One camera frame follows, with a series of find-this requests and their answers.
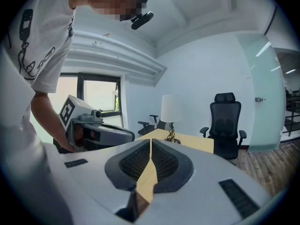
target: window frame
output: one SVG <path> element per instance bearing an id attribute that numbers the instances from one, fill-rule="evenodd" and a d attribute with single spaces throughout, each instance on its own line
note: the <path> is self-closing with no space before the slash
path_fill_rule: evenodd
<path id="1" fill-rule="evenodd" d="M 121 123 L 123 124 L 122 117 L 122 102 L 121 102 L 121 78 L 99 74 L 88 74 L 88 73 L 61 73 L 60 77 L 77 77 L 77 98 L 84 101 L 84 81 L 100 81 L 100 82 L 111 82 L 117 84 L 118 98 L 119 98 L 119 111 L 118 112 L 104 112 L 102 113 L 103 118 L 107 117 L 121 117 Z"/>

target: wooden desk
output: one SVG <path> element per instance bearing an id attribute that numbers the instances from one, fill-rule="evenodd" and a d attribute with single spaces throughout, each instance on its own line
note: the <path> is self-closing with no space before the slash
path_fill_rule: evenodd
<path id="1" fill-rule="evenodd" d="M 151 160 L 152 156 L 152 138 L 164 140 L 169 135 L 169 131 L 156 129 L 151 133 L 148 133 L 137 140 L 150 139 L 150 161 L 145 167 L 145 170 L 141 174 L 139 180 L 136 183 L 137 192 L 149 203 L 153 200 L 153 187 L 157 184 L 157 175 L 155 166 Z M 180 140 L 181 145 L 187 146 L 193 149 L 214 152 L 214 140 L 210 138 L 201 138 L 195 136 L 189 136 L 184 134 L 175 133 L 175 138 Z"/>

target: window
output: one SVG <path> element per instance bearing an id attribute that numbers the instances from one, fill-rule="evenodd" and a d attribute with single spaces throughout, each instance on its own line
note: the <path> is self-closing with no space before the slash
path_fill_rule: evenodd
<path id="1" fill-rule="evenodd" d="M 123 127 L 120 78 L 81 73 L 61 74 L 56 93 L 48 95 L 57 113 L 60 113 L 69 94 L 82 99 L 95 109 L 101 109 L 105 123 Z M 43 142 L 53 143 L 52 137 L 38 124 L 33 114 L 30 121 Z"/>

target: office chair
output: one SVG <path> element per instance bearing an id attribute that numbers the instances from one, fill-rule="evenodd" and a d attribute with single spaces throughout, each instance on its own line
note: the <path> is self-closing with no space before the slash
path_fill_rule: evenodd
<path id="1" fill-rule="evenodd" d="M 149 115 L 149 116 L 153 117 L 154 121 L 157 123 L 157 118 L 158 118 L 157 115 Z M 154 129 L 155 129 L 154 125 L 149 125 L 148 122 L 137 122 L 137 123 L 143 125 L 143 129 L 141 129 L 140 131 L 138 131 L 139 135 L 144 136 L 144 135 L 146 135 L 146 134 L 154 131 Z M 165 125 L 166 125 L 166 122 L 163 122 L 163 121 L 159 120 L 159 122 L 157 124 L 157 128 L 165 130 Z"/>
<path id="2" fill-rule="evenodd" d="M 232 92 L 217 94 L 215 102 L 210 104 L 212 122 L 208 138 L 214 140 L 214 154 L 227 160 L 238 157 L 240 145 L 243 139 L 247 138 L 246 132 L 240 130 L 240 141 L 237 143 L 240 109 L 241 104 L 235 101 Z M 204 127 L 200 130 L 203 137 L 206 137 L 208 129 Z"/>

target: wooden floor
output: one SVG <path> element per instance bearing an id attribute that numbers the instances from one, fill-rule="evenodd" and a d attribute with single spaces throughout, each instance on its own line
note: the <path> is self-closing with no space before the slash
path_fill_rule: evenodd
<path id="1" fill-rule="evenodd" d="M 232 162 L 274 196 L 288 185 L 299 160 L 300 139 L 282 143 L 273 151 L 248 153 L 239 150 L 238 158 Z"/>

